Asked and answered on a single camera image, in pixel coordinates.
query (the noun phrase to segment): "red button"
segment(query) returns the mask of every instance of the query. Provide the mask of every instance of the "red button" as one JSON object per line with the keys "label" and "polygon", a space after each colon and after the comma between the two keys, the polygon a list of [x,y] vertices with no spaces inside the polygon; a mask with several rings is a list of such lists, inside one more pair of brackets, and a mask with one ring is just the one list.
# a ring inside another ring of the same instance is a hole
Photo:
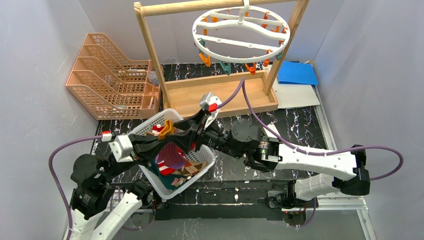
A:
{"label": "red button", "polygon": [[218,108],[218,104],[216,104],[216,103],[211,104],[209,106],[209,113],[215,112],[217,110],[217,108]]}

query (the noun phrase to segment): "wooden base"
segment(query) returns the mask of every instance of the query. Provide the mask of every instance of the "wooden base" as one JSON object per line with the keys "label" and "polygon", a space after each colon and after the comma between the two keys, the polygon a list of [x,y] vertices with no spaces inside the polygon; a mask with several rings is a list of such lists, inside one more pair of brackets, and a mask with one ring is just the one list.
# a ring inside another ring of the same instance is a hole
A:
{"label": "wooden base", "polygon": [[[274,91],[270,91],[269,95],[264,92],[264,82],[268,77],[268,73],[264,70],[256,71],[255,75],[250,74],[250,72],[240,72],[233,73],[230,76],[217,75],[166,82],[171,106],[164,104],[164,108],[175,109],[183,118],[190,117],[200,110],[199,102],[203,95],[212,92],[221,101],[225,101],[236,90],[242,77],[246,79],[247,96],[255,112],[277,110],[278,100]],[[249,113],[243,90],[240,90],[234,99],[220,110],[218,117],[231,117]]]}

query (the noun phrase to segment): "white paper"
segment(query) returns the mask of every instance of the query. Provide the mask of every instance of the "white paper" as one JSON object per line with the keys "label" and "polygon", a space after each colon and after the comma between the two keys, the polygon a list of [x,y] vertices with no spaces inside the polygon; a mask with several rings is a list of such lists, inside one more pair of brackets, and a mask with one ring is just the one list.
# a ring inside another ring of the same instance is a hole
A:
{"label": "white paper", "polygon": [[[272,64],[264,66],[263,69],[269,73],[271,67]],[[311,85],[279,84],[276,78],[272,88],[278,99],[279,109],[294,109],[320,105],[320,101]]]}

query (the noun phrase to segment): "clothes peg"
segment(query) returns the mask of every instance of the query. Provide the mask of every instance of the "clothes peg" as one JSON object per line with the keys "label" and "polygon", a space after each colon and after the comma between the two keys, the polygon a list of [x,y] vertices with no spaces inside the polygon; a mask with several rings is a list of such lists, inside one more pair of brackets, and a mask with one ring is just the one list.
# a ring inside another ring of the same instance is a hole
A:
{"label": "clothes peg", "polygon": [[[263,16],[263,19],[264,20],[267,20],[268,19],[268,16],[267,16],[267,14],[269,14],[270,12],[269,11],[267,11],[267,12],[265,12],[265,15]],[[267,26],[268,26],[268,24],[262,24],[262,28],[264,28],[264,29],[266,29],[267,28]]]}
{"label": "clothes peg", "polygon": [[[203,47],[205,47],[206,46],[206,42],[205,42],[205,40],[203,40],[202,38],[200,38],[200,44],[203,46]],[[202,50],[200,50],[200,48],[199,48],[199,54],[204,54],[204,52],[202,51]]]}
{"label": "clothes peg", "polygon": [[252,74],[256,74],[256,62],[253,63],[253,66],[249,66],[247,63],[244,64],[247,68],[247,70]]}
{"label": "clothes peg", "polygon": [[226,9],[226,14],[230,15],[230,8],[227,8],[227,9]]}
{"label": "clothes peg", "polygon": [[211,16],[210,19],[212,19],[212,23],[217,23],[219,21],[219,19],[217,17],[214,17],[214,16]]}
{"label": "clothes peg", "polygon": [[280,61],[282,55],[283,55],[283,51],[281,51],[281,52],[279,52],[279,54],[275,55],[275,59]]}
{"label": "clothes peg", "polygon": [[[208,17],[205,16],[202,20],[202,22],[207,23],[208,22]],[[207,29],[203,29],[203,35],[208,35],[208,30]]]}
{"label": "clothes peg", "polygon": [[[287,29],[289,29],[288,27],[284,27],[283,29],[282,29],[282,31],[281,31],[281,33],[282,34],[286,34],[287,32],[286,32],[286,30]],[[281,45],[282,43],[284,43],[284,41],[283,40],[280,40],[280,41],[278,41],[278,45]]]}
{"label": "clothes peg", "polygon": [[[271,50],[270,49],[268,49],[267,51],[266,51],[266,54],[269,54],[271,52]],[[268,67],[268,64],[270,64],[270,59],[268,58],[268,59],[265,59],[265,61],[263,61],[263,66],[264,67]]]}
{"label": "clothes peg", "polygon": [[275,29],[275,31],[274,31],[274,29],[271,27],[271,31],[273,31],[274,33],[278,33],[278,32],[280,31],[280,26],[277,26],[277,28]]}
{"label": "clothes peg", "polygon": [[227,62],[225,64],[224,61],[220,61],[219,64],[221,65],[224,72],[229,76],[231,74],[231,62]]}
{"label": "clothes peg", "polygon": [[199,56],[206,66],[211,66],[211,56],[206,55],[207,57],[205,57],[203,52],[199,53]]}

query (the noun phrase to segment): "orange clip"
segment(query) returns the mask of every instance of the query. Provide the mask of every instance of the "orange clip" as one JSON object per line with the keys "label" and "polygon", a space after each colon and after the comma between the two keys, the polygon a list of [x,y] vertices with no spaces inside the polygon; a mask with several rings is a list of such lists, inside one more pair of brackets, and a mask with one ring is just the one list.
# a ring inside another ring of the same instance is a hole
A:
{"label": "orange clip", "polygon": [[[281,33],[282,34],[286,34],[287,32],[286,32],[286,30],[287,29],[289,29],[288,27],[284,27],[283,29],[282,29],[282,31],[281,31]],[[284,41],[283,40],[280,40],[280,41],[278,41],[278,45],[281,45],[282,43],[284,43]]]}
{"label": "orange clip", "polygon": [[206,55],[207,57],[205,57],[205,55],[203,55],[203,52],[199,53],[199,56],[206,66],[211,66],[211,56]]}
{"label": "orange clip", "polygon": [[[207,23],[208,22],[208,17],[205,16],[202,21],[205,22],[205,23]],[[203,29],[203,35],[208,35],[208,30],[207,29]]]}
{"label": "orange clip", "polygon": [[226,14],[230,15],[230,8],[227,8],[227,9],[226,9]]}
{"label": "orange clip", "polygon": [[219,21],[219,19],[217,17],[211,16],[210,18],[212,19],[212,23],[217,23]]}
{"label": "orange clip", "polygon": [[244,64],[247,68],[247,70],[252,74],[256,74],[256,62],[253,63],[253,66],[249,66],[247,63]]}
{"label": "orange clip", "polygon": [[165,127],[159,132],[157,136],[158,140],[165,139],[166,135],[173,134],[175,132],[174,124],[171,119],[165,121]]}
{"label": "orange clip", "polygon": [[[268,49],[267,51],[266,51],[266,54],[269,54],[271,52],[271,50],[270,49]],[[268,67],[268,64],[270,64],[270,59],[268,58],[268,59],[265,59],[265,61],[263,61],[263,66],[264,67]]]}
{"label": "orange clip", "polygon": [[274,29],[271,27],[271,31],[273,31],[274,33],[278,33],[280,31],[280,26],[277,26],[277,29],[274,31]]}
{"label": "orange clip", "polygon": [[[265,12],[265,16],[263,16],[263,19],[264,20],[267,20],[268,19],[268,16],[267,16],[267,14],[269,14],[270,12],[269,11],[267,11],[267,12]],[[264,29],[266,29],[267,28],[267,26],[268,26],[268,24],[262,24],[262,28],[264,28]]]}

